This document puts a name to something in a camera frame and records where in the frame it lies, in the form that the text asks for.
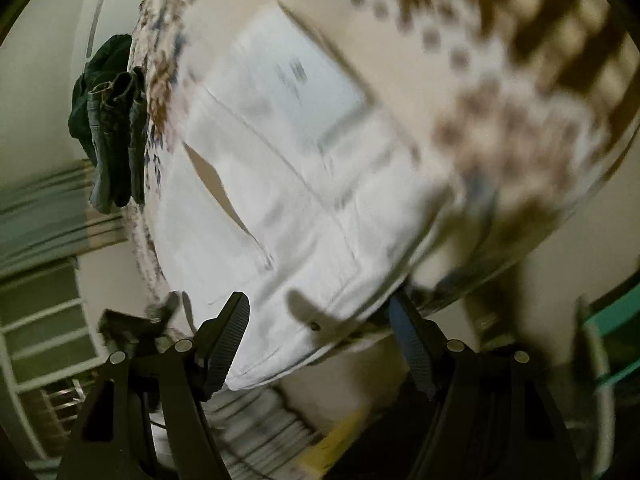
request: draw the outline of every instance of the yellow object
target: yellow object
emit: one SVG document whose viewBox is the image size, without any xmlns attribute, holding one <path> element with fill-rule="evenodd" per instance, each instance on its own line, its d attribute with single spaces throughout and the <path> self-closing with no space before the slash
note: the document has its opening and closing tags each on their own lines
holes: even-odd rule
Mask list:
<svg viewBox="0 0 640 480">
<path fill-rule="evenodd" d="M 331 432 L 298 459 L 304 472 L 314 480 L 321 479 L 364 430 L 369 408 L 361 408 L 338 422 Z"/>
</svg>

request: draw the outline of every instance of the teal object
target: teal object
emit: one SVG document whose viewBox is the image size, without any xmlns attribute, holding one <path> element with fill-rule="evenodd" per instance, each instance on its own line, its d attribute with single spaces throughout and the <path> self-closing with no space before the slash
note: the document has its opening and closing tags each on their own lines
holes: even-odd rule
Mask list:
<svg viewBox="0 0 640 480">
<path fill-rule="evenodd" d="M 640 368 L 640 335 L 625 337 L 629 328 L 640 325 L 640 283 L 636 283 L 609 306 L 589 315 L 584 323 L 596 329 L 610 361 L 609 372 L 598 378 L 599 387 L 616 384 Z M 625 359 L 625 356 L 620 356 L 614 359 L 616 346 L 625 346 L 626 352 L 632 357 L 629 359 L 627 356 Z M 612 366 L 614 360 L 627 362 L 626 365 L 618 366 L 617 370 L 612 371 L 611 368 L 616 368 Z"/>
</svg>

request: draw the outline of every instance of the curtain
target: curtain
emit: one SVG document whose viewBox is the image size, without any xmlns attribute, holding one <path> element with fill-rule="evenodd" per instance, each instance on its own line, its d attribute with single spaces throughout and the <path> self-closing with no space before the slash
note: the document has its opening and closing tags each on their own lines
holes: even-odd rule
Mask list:
<svg viewBox="0 0 640 480">
<path fill-rule="evenodd" d="M 0 189 L 0 280 L 126 239 L 119 210 L 102 215 L 89 205 L 93 180 L 94 168 L 78 160 Z"/>
</svg>

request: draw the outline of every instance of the patterned fabric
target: patterned fabric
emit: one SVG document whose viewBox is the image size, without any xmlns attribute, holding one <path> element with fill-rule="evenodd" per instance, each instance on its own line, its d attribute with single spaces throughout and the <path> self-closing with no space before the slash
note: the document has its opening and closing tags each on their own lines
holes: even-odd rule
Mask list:
<svg viewBox="0 0 640 480">
<path fill-rule="evenodd" d="M 145 284 L 147 299 L 152 304 L 159 304 L 171 291 L 169 284 L 162 274 L 158 256 L 146 225 L 142 208 L 135 202 L 129 202 L 126 211 L 127 237 L 133 243 L 134 256 L 138 265 L 138 272 Z"/>
<path fill-rule="evenodd" d="M 606 181 L 638 126 L 640 53 L 605 0 L 279 1 L 310 16 L 448 175 L 453 206 L 412 248 L 436 269 L 430 310 L 529 253 Z M 129 65 L 146 74 L 150 238 L 223 6 L 141 4 Z"/>
</svg>

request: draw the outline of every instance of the screw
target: screw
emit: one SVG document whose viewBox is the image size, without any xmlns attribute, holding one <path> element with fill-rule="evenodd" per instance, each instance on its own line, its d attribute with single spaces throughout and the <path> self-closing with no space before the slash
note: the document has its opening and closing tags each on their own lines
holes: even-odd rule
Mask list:
<svg viewBox="0 0 640 480">
<path fill-rule="evenodd" d="M 523 352 L 522 350 L 518 350 L 513 355 L 513 358 L 516 359 L 516 361 L 521 364 L 525 364 L 529 362 L 529 354 L 527 354 L 526 352 Z"/>
<path fill-rule="evenodd" d="M 188 339 L 180 339 L 180 341 L 175 344 L 176 352 L 188 352 L 191 348 L 193 348 L 193 343 Z"/>
<path fill-rule="evenodd" d="M 109 356 L 109 361 L 112 365 L 117 365 L 123 362 L 126 357 L 127 355 L 122 350 L 118 350 Z"/>
<path fill-rule="evenodd" d="M 447 349 L 449 349 L 449 351 L 451 352 L 462 352 L 465 348 L 465 344 L 458 339 L 452 339 L 451 341 L 447 342 Z"/>
</svg>

